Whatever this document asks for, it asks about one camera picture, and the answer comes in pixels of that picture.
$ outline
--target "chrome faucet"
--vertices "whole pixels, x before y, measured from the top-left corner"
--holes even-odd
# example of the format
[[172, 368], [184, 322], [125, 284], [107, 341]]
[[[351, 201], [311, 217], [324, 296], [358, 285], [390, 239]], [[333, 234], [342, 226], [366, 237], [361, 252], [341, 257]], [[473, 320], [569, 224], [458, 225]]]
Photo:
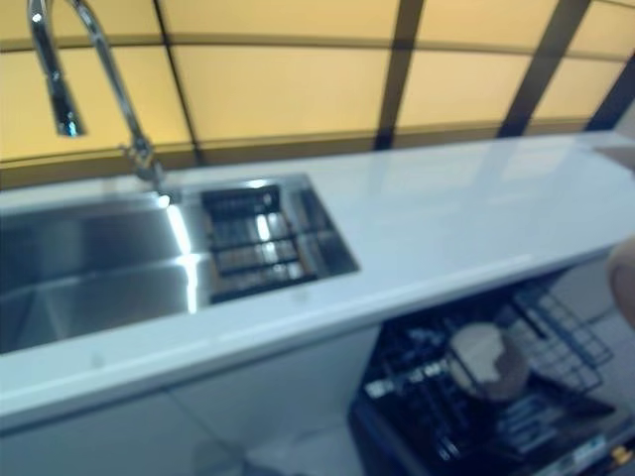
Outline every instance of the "chrome faucet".
[[[67, 0], [67, 2], [74, 9], [81, 23], [88, 31], [90, 42], [99, 54], [101, 64], [105, 69], [121, 112], [130, 129], [132, 135], [130, 146], [121, 146], [125, 157], [132, 162], [137, 177], [149, 181], [157, 192], [163, 193], [163, 168], [157, 159], [154, 158], [152, 144], [150, 144], [150, 141], [141, 130], [103, 30], [99, 26], [95, 15], [83, 1]], [[75, 107], [70, 89], [66, 85], [64, 70], [58, 58], [53, 38], [50, 17], [52, 6], [53, 0], [28, 0], [27, 16], [31, 27], [31, 36], [38, 52], [40, 64], [47, 77], [47, 87], [58, 134], [70, 137], [81, 136], [86, 131]]]

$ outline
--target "dishwasher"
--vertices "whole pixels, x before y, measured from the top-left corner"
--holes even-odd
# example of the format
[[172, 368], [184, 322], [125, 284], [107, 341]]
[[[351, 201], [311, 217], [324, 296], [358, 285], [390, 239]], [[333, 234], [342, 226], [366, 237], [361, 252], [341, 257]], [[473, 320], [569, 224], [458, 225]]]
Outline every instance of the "dishwasher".
[[[623, 446], [632, 441], [632, 409], [595, 396], [613, 350], [553, 292], [565, 274], [383, 325], [348, 416], [368, 476], [595, 476], [606, 474], [613, 448], [632, 457]], [[458, 360], [482, 387], [451, 345], [475, 323], [501, 329], [528, 361], [513, 399], [471, 395], [452, 372]]]

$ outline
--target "dishwasher rack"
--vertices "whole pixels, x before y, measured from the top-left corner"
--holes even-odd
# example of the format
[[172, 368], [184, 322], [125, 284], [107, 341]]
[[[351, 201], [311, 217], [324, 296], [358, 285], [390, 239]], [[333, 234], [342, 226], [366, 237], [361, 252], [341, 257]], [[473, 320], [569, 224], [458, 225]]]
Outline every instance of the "dishwasher rack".
[[[612, 352], [551, 292], [556, 279], [548, 275], [385, 323], [363, 378], [363, 397], [403, 409], [409, 416], [404, 426], [426, 434], [443, 460], [463, 458], [487, 437], [504, 440], [515, 457], [528, 454], [556, 437], [554, 402], [610, 412], [585, 395], [602, 384], [598, 368]], [[495, 323], [528, 358], [532, 375], [518, 401], [484, 404], [451, 377], [449, 340], [474, 322]]]

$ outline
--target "dark frame strip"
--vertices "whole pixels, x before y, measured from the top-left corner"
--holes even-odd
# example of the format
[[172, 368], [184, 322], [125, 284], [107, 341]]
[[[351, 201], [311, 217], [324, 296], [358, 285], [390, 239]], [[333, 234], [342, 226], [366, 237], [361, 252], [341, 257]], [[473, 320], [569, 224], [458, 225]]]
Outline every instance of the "dark frame strip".
[[635, 101], [635, 54], [626, 62], [619, 77], [584, 130], [613, 129], [633, 101]]
[[406, 79], [423, 10], [424, 0], [401, 0], [399, 3], [379, 116], [379, 128], [375, 138], [374, 149], [377, 151], [391, 149], [395, 141], [397, 116], [406, 87]]
[[498, 138], [521, 136], [525, 132], [590, 3], [591, 0], [558, 2], [498, 131]]
[[152, 3], [155, 7], [157, 20], [159, 21], [159, 28], [161, 29], [161, 38], [163, 39], [163, 46], [166, 49], [166, 53], [168, 54], [168, 61], [170, 62], [170, 69], [172, 70], [172, 76], [175, 80], [175, 85], [177, 86], [177, 94], [179, 95], [181, 108], [183, 109], [183, 114], [184, 114], [184, 117], [186, 118], [186, 125], [188, 126], [188, 132], [190, 133], [191, 146], [194, 152], [194, 160], [196, 161], [196, 164], [198, 166], [204, 166], [205, 161], [204, 161], [202, 152], [200, 151], [198, 140], [196, 139], [196, 134], [194, 132], [194, 126], [191, 120], [190, 110], [188, 109], [188, 102], [186, 100], [186, 96], [184, 93], [183, 84], [181, 83], [181, 78], [179, 77], [177, 64], [172, 54], [172, 44], [170, 40], [170, 35], [168, 35], [168, 30], [166, 29], [166, 23], [164, 21], [163, 11], [161, 10], [161, 0], [153, 0]]

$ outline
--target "stainless steel sink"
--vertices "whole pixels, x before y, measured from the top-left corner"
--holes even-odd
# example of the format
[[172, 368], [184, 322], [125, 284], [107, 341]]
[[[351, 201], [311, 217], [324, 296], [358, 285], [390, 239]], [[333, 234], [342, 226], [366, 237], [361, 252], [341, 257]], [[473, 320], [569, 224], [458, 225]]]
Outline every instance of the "stainless steel sink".
[[356, 269], [304, 176], [4, 214], [0, 353]]

